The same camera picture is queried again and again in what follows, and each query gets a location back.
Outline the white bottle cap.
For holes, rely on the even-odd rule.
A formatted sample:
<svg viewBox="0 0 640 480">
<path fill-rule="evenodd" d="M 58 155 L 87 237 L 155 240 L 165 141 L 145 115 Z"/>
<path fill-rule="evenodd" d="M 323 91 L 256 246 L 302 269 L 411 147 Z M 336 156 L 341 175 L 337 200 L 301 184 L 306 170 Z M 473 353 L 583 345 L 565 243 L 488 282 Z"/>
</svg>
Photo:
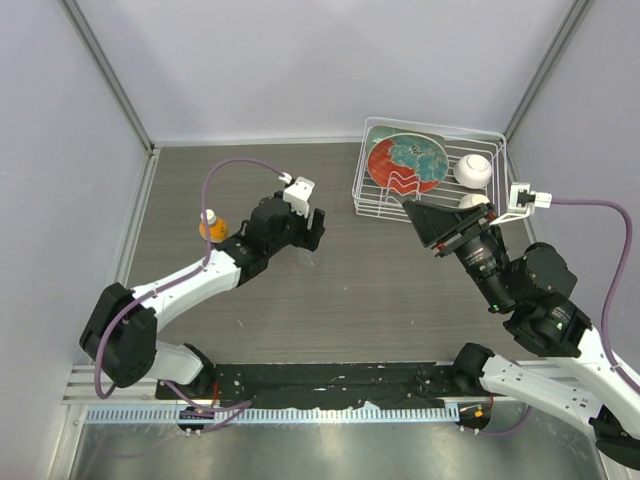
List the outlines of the white bottle cap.
<svg viewBox="0 0 640 480">
<path fill-rule="evenodd" d="M 214 225 L 217 221 L 217 216 L 215 215 L 213 210 L 206 209 L 201 214 L 201 221 L 203 224 L 206 224 L 206 225 Z"/>
</svg>

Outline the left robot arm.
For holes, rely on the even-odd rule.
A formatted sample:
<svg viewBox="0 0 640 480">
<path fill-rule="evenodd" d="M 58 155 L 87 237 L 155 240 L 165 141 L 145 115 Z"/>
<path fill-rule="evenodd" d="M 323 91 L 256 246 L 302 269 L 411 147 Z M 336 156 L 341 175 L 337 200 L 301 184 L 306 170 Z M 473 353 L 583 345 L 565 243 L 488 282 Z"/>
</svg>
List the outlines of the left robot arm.
<svg viewBox="0 0 640 480">
<path fill-rule="evenodd" d="M 159 341 L 158 333 L 201 302 L 261 274 L 282 249 L 315 251 L 325 228 L 323 211 L 309 206 L 312 190 L 298 178 L 262 199 L 240 231 L 163 279 L 132 289 L 120 283 L 106 287 L 79 339 L 95 362 L 95 375 L 107 376 L 118 388 L 153 378 L 190 398 L 205 397 L 215 381 L 212 362 L 192 345 Z"/>
</svg>

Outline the orange juice bottle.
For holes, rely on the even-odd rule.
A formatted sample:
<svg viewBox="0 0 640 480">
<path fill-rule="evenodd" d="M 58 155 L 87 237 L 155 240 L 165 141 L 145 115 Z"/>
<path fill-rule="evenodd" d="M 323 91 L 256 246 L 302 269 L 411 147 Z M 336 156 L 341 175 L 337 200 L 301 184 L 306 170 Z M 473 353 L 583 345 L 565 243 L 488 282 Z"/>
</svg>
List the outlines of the orange juice bottle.
<svg viewBox="0 0 640 480">
<path fill-rule="evenodd" d="M 205 241 L 220 243 L 229 237 L 229 227 L 227 222 L 219 216 L 214 225 L 203 224 L 200 216 L 199 233 Z"/>
</svg>

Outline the clear plastic bottle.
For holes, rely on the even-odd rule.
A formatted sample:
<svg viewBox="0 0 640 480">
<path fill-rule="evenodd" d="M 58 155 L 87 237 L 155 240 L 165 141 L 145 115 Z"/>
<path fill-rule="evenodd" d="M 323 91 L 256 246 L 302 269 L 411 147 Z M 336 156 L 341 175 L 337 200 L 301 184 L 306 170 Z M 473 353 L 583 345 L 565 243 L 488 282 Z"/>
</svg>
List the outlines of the clear plastic bottle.
<svg viewBox="0 0 640 480">
<path fill-rule="evenodd" d="M 299 249 L 297 251 L 297 260 L 300 265 L 305 268 L 317 268 L 322 265 L 324 253 L 320 250 L 311 252 L 309 250 Z"/>
</svg>

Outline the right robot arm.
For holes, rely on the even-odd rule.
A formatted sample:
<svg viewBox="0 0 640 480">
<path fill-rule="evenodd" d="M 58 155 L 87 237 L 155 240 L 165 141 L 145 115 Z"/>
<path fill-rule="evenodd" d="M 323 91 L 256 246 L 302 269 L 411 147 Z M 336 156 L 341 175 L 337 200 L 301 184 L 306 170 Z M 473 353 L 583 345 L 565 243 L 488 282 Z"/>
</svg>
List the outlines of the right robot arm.
<svg viewBox="0 0 640 480">
<path fill-rule="evenodd" d="M 611 460 L 639 467 L 639 391 L 606 345 L 602 328 L 570 299 L 577 283 L 566 261 L 544 242 L 517 259 L 507 253 L 494 208 L 467 209 L 406 200 L 403 208 L 426 248 L 455 255 L 493 314 L 530 353 L 565 369 L 570 387 L 529 373 L 491 349 L 467 343 L 451 380 L 465 395 L 495 393 L 527 403 L 580 430 Z"/>
</svg>

